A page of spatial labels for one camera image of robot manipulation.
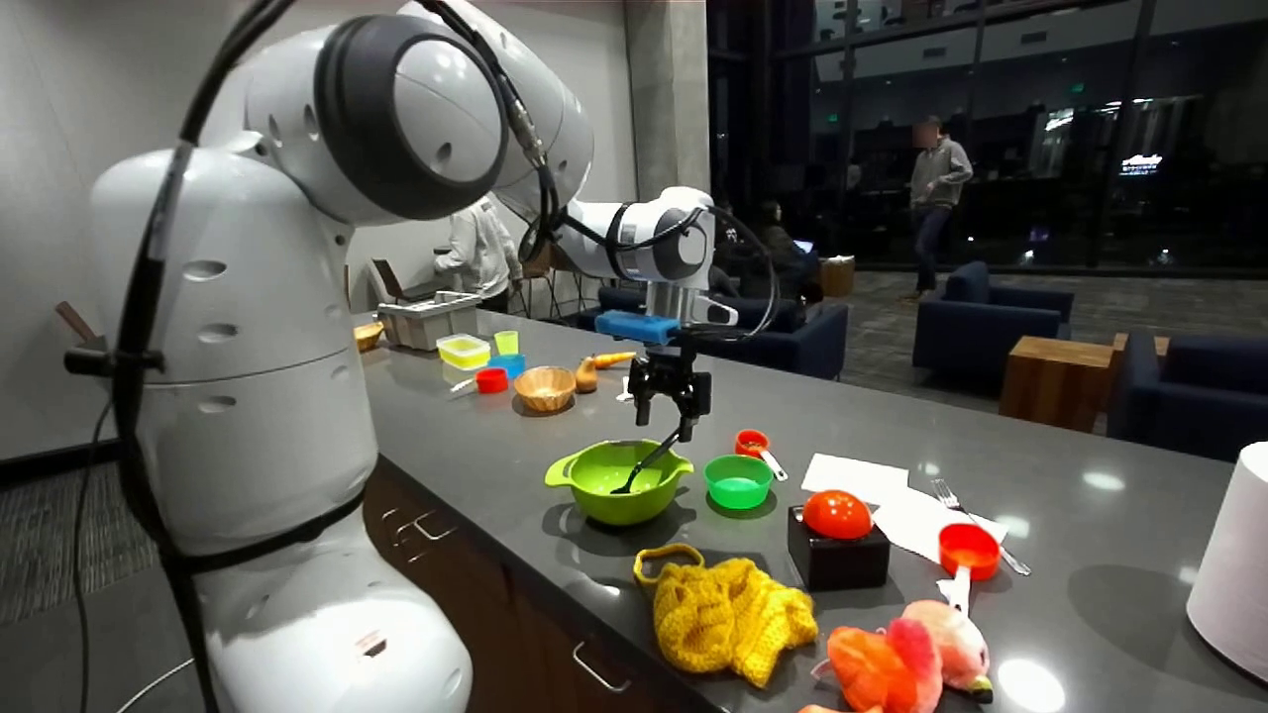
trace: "pink object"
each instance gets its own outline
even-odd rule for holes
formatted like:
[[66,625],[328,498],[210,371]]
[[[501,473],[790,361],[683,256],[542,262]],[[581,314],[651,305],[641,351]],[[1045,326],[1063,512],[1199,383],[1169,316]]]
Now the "pink object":
[[905,619],[925,623],[925,631],[934,637],[945,656],[945,683],[953,691],[989,691],[989,651],[983,631],[967,615],[945,602],[913,602]]
[[931,631],[919,619],[896,619],[885,625],[885,641],[914,676],[914,713],[934,713],[945,703],[945,652]]

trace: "black box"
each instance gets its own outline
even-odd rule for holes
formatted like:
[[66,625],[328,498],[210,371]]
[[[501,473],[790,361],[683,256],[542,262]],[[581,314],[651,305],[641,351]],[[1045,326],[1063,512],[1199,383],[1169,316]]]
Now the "black box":
[[811,535],[795,508],[790,508],[790,553],[806,592],[864,592],[889,582],[889,535],[871,528],[855,542]]

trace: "red cup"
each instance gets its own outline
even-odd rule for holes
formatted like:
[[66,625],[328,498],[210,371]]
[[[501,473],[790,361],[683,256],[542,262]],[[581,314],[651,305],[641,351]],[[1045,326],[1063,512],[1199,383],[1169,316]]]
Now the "red cup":
[[941,532],[941,564],[949,573],[964,565],[971,582],[989,582],[997,573],[997,560],[997,538],[980,524],[949,524]]
[[480,370],[474,371],[474,394],[509,394],[510,378],[509,370]]
[[768,452],[768,436],[756,427],[740,427],[736,432],[736,454],[761,461],[761,452]]

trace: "robot body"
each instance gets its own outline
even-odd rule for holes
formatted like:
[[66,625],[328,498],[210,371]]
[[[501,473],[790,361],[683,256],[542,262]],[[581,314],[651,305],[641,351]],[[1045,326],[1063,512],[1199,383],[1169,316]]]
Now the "robot body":
[[[558,250],[588,275],[672,281],[667,308],[678,314],[709,275],[709,198],[569,202],[593,151],[579,99],[473,5],[451,11],[521,86],[540,131],[529,160],[509,151],[503,114],[521,108],[501,74],[420,8],[267,46],[237,67],[237,99],[192,160],[155,326],[164,371],[147,371],[140,419],[151,491],[184,553],[242,549],[332,514],[375,465],[332,231],[449,218],[484,193],[532,223],[540,168],[552,168],[575,218]],[[126,160],[93,193],[114,314],[167,160]],[[375,560],[357,512],[196,588],[222,708],[468,705],[468,651],[436,602]]]

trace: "small table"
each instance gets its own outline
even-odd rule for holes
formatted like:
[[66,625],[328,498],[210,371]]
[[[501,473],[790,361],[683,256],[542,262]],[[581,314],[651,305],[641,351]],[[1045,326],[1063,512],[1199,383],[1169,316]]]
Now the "small table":
[[855,292],[855,256],[832,254],[819,262],[819,289],[823,296],[852,296]]
[[1008,357],[1004,416],[1091,432],[1112,383],[1112,343],[1023,337]]

